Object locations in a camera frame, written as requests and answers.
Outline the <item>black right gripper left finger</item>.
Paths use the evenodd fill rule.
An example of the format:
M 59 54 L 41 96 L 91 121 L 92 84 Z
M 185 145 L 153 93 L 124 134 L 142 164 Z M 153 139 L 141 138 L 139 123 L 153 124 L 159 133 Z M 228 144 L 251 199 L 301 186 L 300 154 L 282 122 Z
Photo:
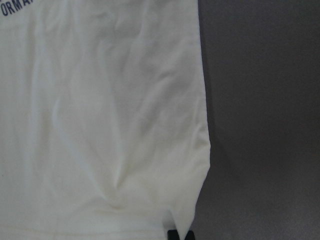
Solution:
M 168 240 L 179 240 L 179 233 L 176 229 L 170 229 L 167 231 Z

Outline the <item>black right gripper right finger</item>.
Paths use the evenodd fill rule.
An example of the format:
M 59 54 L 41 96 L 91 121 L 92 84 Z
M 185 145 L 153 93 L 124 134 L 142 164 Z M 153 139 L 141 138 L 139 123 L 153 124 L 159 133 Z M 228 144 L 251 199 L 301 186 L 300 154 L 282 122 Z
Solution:
M 194 232 L 192 230 L 189 230 L 186 233 L 184 240 L 194 240 Z

